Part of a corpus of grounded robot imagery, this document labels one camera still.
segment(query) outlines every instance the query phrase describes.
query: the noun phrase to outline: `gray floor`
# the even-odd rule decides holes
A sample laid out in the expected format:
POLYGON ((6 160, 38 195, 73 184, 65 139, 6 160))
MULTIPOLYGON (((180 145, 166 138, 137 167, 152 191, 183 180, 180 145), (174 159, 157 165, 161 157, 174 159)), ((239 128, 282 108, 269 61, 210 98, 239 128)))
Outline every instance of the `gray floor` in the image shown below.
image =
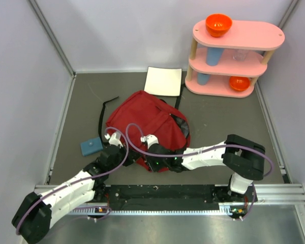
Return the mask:
MULTIPOLYGON (((78 74, 60 140, 50 184, 68 180, 97 154, 83 157, 80 143, 98 136, 98 119, 103 101, 120 96, 107 105, 104 122, 132 93, 143 89, 146 73, 78 74)), ((163 98, 174 106, 176 98, 163 98)), ((201 147, 219 143, 228 134, 238 134, 265 146, 276 166, 272 175, 260 183, 281 184, 279 165, 255 92, 243 99, 203 96, 186 88, 180 111, 188 118, 191 145, 201 147)), ((107 184, 227 184, 231 170, 225 167, 199 168, 183 173, 149 173, 139 165, 122 167, 111 174, 107 184)))
POLYGON ((255 206, 243 222, 228 216, 110 216, 96 224, 75 218, 64 217, 40 244, 305 244, 294 206, 255 206))

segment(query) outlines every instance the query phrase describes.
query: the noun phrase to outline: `white notebook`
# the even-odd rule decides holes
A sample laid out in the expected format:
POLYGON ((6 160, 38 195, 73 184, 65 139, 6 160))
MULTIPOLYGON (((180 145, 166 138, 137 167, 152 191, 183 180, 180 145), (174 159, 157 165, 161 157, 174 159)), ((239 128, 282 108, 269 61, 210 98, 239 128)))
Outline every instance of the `white notebook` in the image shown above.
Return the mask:
POLYGON ((144 91, 158 96, 179 96, 182 69, 148 67, 144 91))

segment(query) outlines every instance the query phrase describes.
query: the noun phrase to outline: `red bag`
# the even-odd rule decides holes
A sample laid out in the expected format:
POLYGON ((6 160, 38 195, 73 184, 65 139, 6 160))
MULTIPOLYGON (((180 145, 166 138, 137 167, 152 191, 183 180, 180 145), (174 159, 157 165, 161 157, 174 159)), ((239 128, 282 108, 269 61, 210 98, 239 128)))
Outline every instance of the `red bag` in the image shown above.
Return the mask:
MULTIPOLYGON (((140 90, 126 99, 107 119, 106 126, 115 127, 125 134, 130 123, 136 123, 144 135, 157 136, 159 144, 170 150, 190 144, 187 118, 176 108, 145 91, 140 90)), ((138 148, 147 151, 136 127, 129 128, 129 138, 138 148)), ((136 162, 149 170, 143 157, 136 162)))

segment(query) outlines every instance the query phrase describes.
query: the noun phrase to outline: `pink shelf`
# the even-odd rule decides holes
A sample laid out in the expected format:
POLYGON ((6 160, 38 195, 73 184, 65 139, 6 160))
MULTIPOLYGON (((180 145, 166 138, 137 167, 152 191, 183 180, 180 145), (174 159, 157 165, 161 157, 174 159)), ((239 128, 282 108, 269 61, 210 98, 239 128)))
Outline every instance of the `pink shelf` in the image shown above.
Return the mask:
POLYGON ((207 47, 236 48, 269 51, 277 49, 285 35, 277 26, 258 21, 233 20, 233 25, 222 37, 212 37, 206 30, 205 20, 193 28, 194 39, 207 47))
POLYGON ((187 88, 196 94, 213 95, 222 97, 245 98, 252 93, 254 86, 245 91, 235 91, 229 86, 229 76, 211 75, 206 85, 199 85, 197 72, 193 72, 191 81, 185 80, 187 88))
POLYGON ((233 59, 234 49, 225 49, 219 63, 209 66, 206 63, 207 48, 197 49, 195 59, 189 59, 189 64, 195 71, 203 74, 230 75, 243 77, 258 77, 262 75, 267 65, 261 64, 262 55, 250 51, 242 62, 233 59))

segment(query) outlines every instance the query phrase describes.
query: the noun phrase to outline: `red bowl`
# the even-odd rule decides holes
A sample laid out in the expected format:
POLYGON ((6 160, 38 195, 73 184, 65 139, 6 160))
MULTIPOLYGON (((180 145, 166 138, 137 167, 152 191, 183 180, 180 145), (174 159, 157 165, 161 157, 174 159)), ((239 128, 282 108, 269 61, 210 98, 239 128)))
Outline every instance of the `red bowl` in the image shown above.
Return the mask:
POLYGON ((242 92, 249 88, 251 82, 248 77, 238 77, 238 76, 231 76, 229 78, 229 85, 232 89, 242 92))
POLYGON ((211 14, 205 19, 205 27, 212 37, 221 37, 232 24, 232 19, 224 14, 211 14))

